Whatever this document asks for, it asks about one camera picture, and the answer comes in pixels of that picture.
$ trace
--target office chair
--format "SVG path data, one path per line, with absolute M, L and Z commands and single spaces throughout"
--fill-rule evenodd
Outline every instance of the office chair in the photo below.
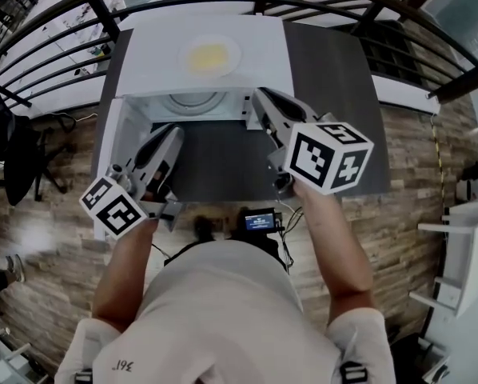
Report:
M 65 132 L 70 132 L 74 126 L 67 129 L 62 124 Z M 33 182 L 34 199 L 42 200 L 39 193 L 42 175 L 58 191 L 66 193 L 66 187 L 58 185 L 47 166 L 63 150 L 73 152 L 74 148 L 65 144 L 46 154 L 46 138 L 51 132 L 52 128 L 42 132 L 31 129 L 30 119 L 12 113 L 0 95 L 0 162 L 4 164 L 4 179 L 0 179 L 0 187 L 6 189 L 8 202 L 12 206 L 16 206 L 27 195 Z

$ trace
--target cable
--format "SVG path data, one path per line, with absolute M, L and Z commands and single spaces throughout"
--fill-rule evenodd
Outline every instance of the cable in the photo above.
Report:
M 167 258 L 167 259 L 171 259 L 171 258 L 172 258 L 172 257 L 171 257 L 169 254 L 167 254 L 163 249 L 161 249 L 161 248 L 155 246 L 153 243 L 152 243 L 152 246 L 155 247 L 157 250 L 159 250 L 165 258 Z
M 268 128 L 265 132 L 267 133 L 269 139 L 271 139 L 271 141 L 273 141 L 273 144 L 276 147 L 276 149 L 280 148 L 280 146 L 278 145 L 275 138 L 273 138 L 273 136 L 271 135 L 273 133 L 273 131 L 270 128 Z
M 441 185 L 441 209 L 442 214 L 445 214 L 445 179 L 444 179 L 444 164 L 441 161 L 440 155 L 440 143 L 438 142 L 438 137 L 436 136 L 436 127 L 434 125 L 434 117 L 435 114 L 431 116 L 431 131 L 432 131 L 432 138 L 434 139 L 434 145 L 436 147 L 436 156 L 438 157 L 438 166 L 440 168 L 440 185 Z M 444 232 L 445 243 L 448 244 L 448 235 Z
M 286 208 L 289 208 L 292 213 L 296 212 L 291 206 L 287 205 L 286 203 L 282 202 L 280 199 L 277 200 L 280 205 L 285 206 Z
M 49 115 L 49 114 L 51 114 L 51 115 L 66 115 L 67 117 L 72 118 L 75 122 L 84 121 L 85 119 L 97 116 L 97 113 L 93 113 L 91 115 L 88 115 L 87 117 L 76 119 L 72 115 L 68 115 L 66 112 L 49 112 L 46 115 Z
M 287 247 L 287 243 L 285 242 L 285 237 L 287 236 L 287 233 L 290 232 L 294 227 L 296 227 L 297 223 L 301 220 L 301 217 L 303 214 L 299 214 L 301 212 L 301 208 L 297 208 L 296 210 L 293 211 L 293 214 L 291 215 L 289 221 L 287 222 L 287 227 L 285 228 L 285 232 L 278 232 L 281 238 L 281 244 L 284 248 L 284 256 L 285 256 L 285 265 L 287 266 L 287 273 L 290 274 L 289 269 L 294 265 L 294 259 L 291 256 L 289 252 L 289 248 Z

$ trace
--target wooden floor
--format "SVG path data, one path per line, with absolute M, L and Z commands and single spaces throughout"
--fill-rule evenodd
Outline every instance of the wooden floor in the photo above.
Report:
M 403 333 L 419 331 L 427 308 L 410 301 L 410 290 L 431 293 L 440 252 L 440 235 L 419 232 L 417 223 L 438 222 L 442 211 L 440 171 L 430 117 L 409 110 L 382 110 L 391 170 L 388 194 L 345 198 L 348 220 L 375 270 L 376 299 L 389 325 L 402 326 Z M 456 179 L 463 168 L 478 161 L 478 135 L 472 104 L 466 98 L 442 107 L 434 118 L 444 165 L 447 204 L 453 204 Z M 0 293 L 0 327 L 11 328 L 12 346 L 30 342 L 30 354 L 51 374 L 70 344 L 81 318 L 90 314 L 94 289 L 110 260 L 111 248 L 93 240 L 93 224 L 78 205 L 78 198 L 90 184 L 90 161 L 94 145 L 95 119 L 78 123 L 65 135 L 56 125 L 53 146 L 70 141 L 74 155 L 60 155 L 51 170 L 69 187 L 59 194 L 42 182 L 42 202 L 32 194 L 17 207 L 6 203 L 0 190 L 0 264 L 6 254 L 24 258 L 27 281 Z M 289 201 L 297 206 L 297 201 Z M 266 202 L 272 206 L 275 202 Z M 219 206 L 188 206 L 177 229 L 160 230 L 155 242 L 174 253 L 192 242 L 191 220 L 206 214 L 224 231 L 244 203 Z M 285 213 L 289 209 L 278 206 Z M 295 260 L 291 278 L 299 292 L 305 313 L 321 331 L 328 318 L 329 297 L 313 257 L 305 221 L 288 236 Z M 148 266 L 150 280 L 160 269 L 162 256 L 153 251 Z

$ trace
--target yellow food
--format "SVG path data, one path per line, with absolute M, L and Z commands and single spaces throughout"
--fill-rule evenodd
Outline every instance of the yellow food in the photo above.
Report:
M 189 69 L 193 72 L 213 71 L 229 60 L 229 52 L 224 44 L 205 44 L 189 53 Z

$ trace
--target black railing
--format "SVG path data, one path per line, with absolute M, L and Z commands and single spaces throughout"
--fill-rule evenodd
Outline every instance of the black railing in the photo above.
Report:
M 21 61 L 25 60 L 30 55 L 38 52 L 42 48 L 48 46 L 49 44 L 53 44 L 68 35 L 74 34 L 80 30 L 84 30 L 87 27 L 95 26 L 98 23 L 101 23 L 106 33 L 97 38 L 96 40 L 93 40 L 92 42 L 86 42 L 84 44 L 81 44 L 80 46 L 74 47 L 63 53 L 48 58 L 45 61 L 30 67 L 28 70 L 24 70 L 19 75 L 4 82 L 2 84 L 2 87 L 10 87 L 12 84 L 24 78 L 28 74 L 40 70 L 42 67 L 45 67 L 61 58 L 67 57 L 71 54 L 75 54 L 78 51 L 87 50 L 94 46 L 102 46 L 111 41 L 116 42 L 120 34 L 120 30 L 117 26 L 117 20 L 120 18 L 124 18 L 127 15 L 144 10 L 153 10 L 160 7 L 180 6 L 201 2 L 251 2 L 254 3 L 254 7 L 252 6 L 252 11 L 248 12 L 247 14 L 253 14 L 254 12 L 261 11 L 265 15 L 274 15 L 277 17 L 282 17 L 286 21 L 297 21 L 301 20 L 302 18 L 317 17 L 322 14 L 337 14 L 355 21 L 355 24 L 350 28 L 348 32 L 352 35 L 359 37 L 363 43 L 371 44 L 372 46 L 375 46 L 379 49 L 388 50 L 389 52 L 393 53 L 393 55 L 402 56 L 402 58 L 404 58 L 404 64 L 401 64 L 398 62 L 389 62 L 384 58 L 378 58 L 375 56 L 368 55 L 369 62 L 378 64 L 380 69 L 383 69 L 384 67 L 394 67 L 398 69 L 402 74 L 417 76 L 423 81 L 431 82 L 434 85 L 433 87 L 426 86 L 424 83 L 423 86 L 426 86 L 431 91 L 430 96 L 437 96 L 440 102 L 449 102 L 453 99 L 458 98 L 461 95 L 467 94 L 472 90 L 473 87 L 478 87 L 478 59 L 465 48 L 463 48 L 453 38 L 447 35 L 441 28 L 429 21 L 427 17 L 424 16 L 421 12 L 413 9 L 412 7 L 406 5 L 400 0 L 367 1 L 368 3 L 361 2 L 361 0 L 161 0 L 127 7 L 123 10 L 109 12 L 102 0 L 62 0 L 54 6 L 51 6 L 48 10 L 45 10 L 37 17 L 28 21 L 21 28 L 16 30 L 11 36 L 9 36 L 4 42 L 2 42 L 0 44 L 0 60 L 2 59 L 2 56 L 7 53 L 8 50 L 18 44 L 25 37 L 27 37 L 34 31 L 40 29 L 41 27 L 45 26 L 48 22 L 82 4 L 90 4 L 92 9 L 94 10 L 94 13 L 97 15 L 97 18 L 86 21 L 59 34 L 56 34 L 48 40 L 42 42 L 41 44 L 31 48 L 26 53 L 20 55 L 18 58 L 11 61 L 8 65 L 2 67 L 0 69 L 0 77 L 2 77 L 12 67 L 16 66 Z M 357 14 L 352 11 L 359 8 L 365 8 L 366 10 L 363 14 Z M 441 47 L 436 47 L 432 43 L 429 43 L 428 41 L 425 41 L 423 38 L 417 37 L 414 34 L 410 34 L 404 29 L 398 29 L 396 27 L 384 24 L 383 22 L 376 21 L 376 17 L 384 8 L 395 11 L 404 19 L 415 22 L 419 27 L 427 30 L 427 32 L 438 37 L 446 46 L 449 54 L 446 54 L 446 51 L 443 51 Z M 300 12 L 301 10 L 305 10 L 307 12 L 298 14 L 298 12 Z M 402 50 L 400 47 L 392 46 L 389 43 L 389 39 L 385 42 L 378 41 L 375 38 L 371 38 L 369 36 L 369 33 L 371 32 L 374 34 L 377 32 L 391 34 L 394 36 L 394 38 L 397 37 L 404 39 L 404 41 L 408 43 L 412 43 L 416 46 L 419 46 L 427 53 L 430 53 L 430 55 L 436 56 L 440 61 L 432 62 L 426 58 L 422 58 L 421 56 L 416 55 L 411 50 Z M 457 53 L 459 53 L 472 64 L 472 69 L 470 71 L 467 72 L 465 67 L 461 66 L 457 63 L 456 60 L 454 60 L 454 58 L 452 57 L 452 52 L 450 52 L 450 48 L 454 49 Z M 24 92 L 25 90 L 28 90 L 29 88 L 36 86 L 42 82 L 49 81 L 50 79 L 55 78 L 58 75 L 78 70 L 85 66 L 96 64 L 98 62 L 103 62 L 105 60 L 110 59 L 111 56 L 112 54 L 109 54 L 105 57 L 90 59 L 88 61 L 76 63 L 62 70 L 46 75 L 45 77 L 42 77 L 26 86 L 23 86 L 20 90 L 16 90 L 12 94 L 17 97 L 18 94 Z M 416 68 L 408 67 L 408 65 L 405 64 L 405 60 L 407 59 L 413 60 L 419 66 Z M 420 66 L 428 67 L 430 70 L 433 70 L 438 73 L 440 77 L 425 73 Z M 28 102 L 30 99 L 36 98 L 48 92 L 59 90 L 62 87 L 69 86 L 71 84 L 75 84 L 91 78 L 98 78 L 103 75 L 106 75 L 105 70 L 99 70 L 98 72 L 95 72 L 93 74 L 73 78 L 69 81 L 51 86 L 42 91 L 31 94 L 27 98 L 24 98 L 24 101 Z
M 28 100 L 22 97 L 19 97 L 18 95 L 16 95 L 16 93 L 12 93 L 8 91 L 6 88 L 3 88 L 2 86 L 0 86 L 0 94 L 4 97 L 8 97 L 10 99 L 15 100 L 17 101 L 17 103 L 23 104 L 24 106 L 27 106 L 27 107 L 31 106 L 31 102 L 29 102 Z

